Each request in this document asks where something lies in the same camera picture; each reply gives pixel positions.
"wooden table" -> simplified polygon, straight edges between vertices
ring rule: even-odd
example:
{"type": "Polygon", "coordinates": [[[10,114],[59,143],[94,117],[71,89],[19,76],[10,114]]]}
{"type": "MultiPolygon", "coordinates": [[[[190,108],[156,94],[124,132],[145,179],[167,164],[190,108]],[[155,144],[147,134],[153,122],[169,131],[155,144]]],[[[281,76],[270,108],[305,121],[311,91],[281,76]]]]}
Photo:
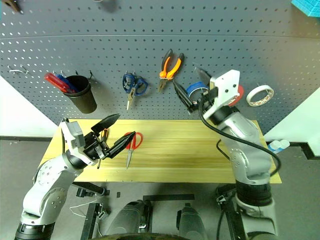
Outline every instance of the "wooden table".
{"type": "MultiPolygon", "coordinates": [[[[100,120],[70,119],[73,121],[78,121],[85,135],[100,120]]],[[[220,136],[200,120],[120,119],[109,130],[109,146],[127,132],[143,134],[143,142],[133,152],[129,168],[126,169],[128,151],[125,149],[113,159],[102,160],[100,169],[97,166],[86,167],[76,182],[235,182],[230,162],[216,149],[220,136]]],[[[259,132],[261,143],[267,147],[260,129],[259,132]]],[[[58,156],[61,151],[59,127],[41,163],[58,156]]],[[[275,174],[270,182],[281,183],[279,174],[275,174]]]]}

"gray pegboard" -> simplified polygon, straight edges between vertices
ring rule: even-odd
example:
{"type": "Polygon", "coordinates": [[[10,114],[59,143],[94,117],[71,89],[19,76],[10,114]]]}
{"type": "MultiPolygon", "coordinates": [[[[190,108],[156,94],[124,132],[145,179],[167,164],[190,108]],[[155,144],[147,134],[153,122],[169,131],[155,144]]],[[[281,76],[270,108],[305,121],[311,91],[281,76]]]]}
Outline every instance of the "gray pegboard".
{"type": "Polygon", "coordinates": [[[258,120],[264,133],[319,86],[319,25],[289,1],[22,1],[23,14],[2,8],[1,75],[55,123],[62,117],[101,119],[198,119],[180,103],[169,83],[157,93],[161,60],[172,48],[185,61],[176,80],[199,80],[195,66],[212,74],[236,69],[247,93],[268,84],[273,99],[238,108],[258,120]],[[23,64],[30,74],[12,75],[23,64]],[[83,114],[55,87],[46,72],[78,71],[89,77],[98,108],[83,114]],[[127,112],[122,75],[135,70],[150,84],[127,112]]]}

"blue tape roll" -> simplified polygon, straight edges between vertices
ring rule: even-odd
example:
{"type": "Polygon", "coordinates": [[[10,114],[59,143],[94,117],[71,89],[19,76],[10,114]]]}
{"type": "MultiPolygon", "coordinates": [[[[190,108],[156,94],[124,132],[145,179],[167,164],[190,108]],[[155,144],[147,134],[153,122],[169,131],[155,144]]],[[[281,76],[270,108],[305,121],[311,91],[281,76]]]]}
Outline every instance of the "blue tape roll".
{"type": "Polygon", "coordinates": [[[203,90],[203,89],[209,89],[209,87],[207,85],[205,85],[202,81],[198,81],[194,84],[191,84],[190,86],[188,86],[188,88],[186,89],[186,92],[188,94],[188,97],[190,98],[190,96],[197,90],[203,90]]]}

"blue object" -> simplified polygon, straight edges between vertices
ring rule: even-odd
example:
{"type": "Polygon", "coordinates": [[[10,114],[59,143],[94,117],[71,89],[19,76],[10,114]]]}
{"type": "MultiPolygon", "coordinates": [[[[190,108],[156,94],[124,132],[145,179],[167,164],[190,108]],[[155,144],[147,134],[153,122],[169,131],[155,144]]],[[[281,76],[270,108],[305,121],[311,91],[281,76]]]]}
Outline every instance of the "blue object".
{"type": "Polygon", "coordinates": [[[291,3],[308,17],[320,17],[320,0],[292,0],[291,3]]]}
{"type": "Polygon", "coordinates": [[[209,89],[209,87],[207,85],[205,85],[202,81],[198,81],[194,84],[191,84],[190,86],[188,86],[188,88],[186,89],[186,92],[188,94],[188,97],[190,98],[190,96],[197,90],[203,90],[203,89],[209,89]]]}
{"type": "Polygon", "coordinates": [[[55,76],[58,79],[60,79],[61,81],[63,81],[64,83],[66,83],[71,90],[74,90],[76,93],[79,92],[78,89],[68,79],[66,79],[64,76],[62,76],[61,74],[57,74],[55,76]]]}
{"type": "Polygon", "coordinates": [[[141,96],[145,94],[148,88],[148,83],[141,76],[126,73],[122,77],[122,87],[127,94],[131,92],[132,88],[135,88],[134,95],[141,96]]]}

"pen holder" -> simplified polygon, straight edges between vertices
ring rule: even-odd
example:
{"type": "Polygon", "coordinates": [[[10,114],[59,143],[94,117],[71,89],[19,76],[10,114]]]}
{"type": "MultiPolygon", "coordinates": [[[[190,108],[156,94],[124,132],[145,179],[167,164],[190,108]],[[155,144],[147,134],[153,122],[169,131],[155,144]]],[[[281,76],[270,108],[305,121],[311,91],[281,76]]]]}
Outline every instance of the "pen holder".
{"type": "Polygon", "coordinates": [[[79,92],[76,93],[66,93],[66,95],[73,104],[83,113],[90,114],[97,109],[97,103],[91,91],[91,85],[89,80],[80,75],[68,76],[66,79],[74,85],[79,92]]]}

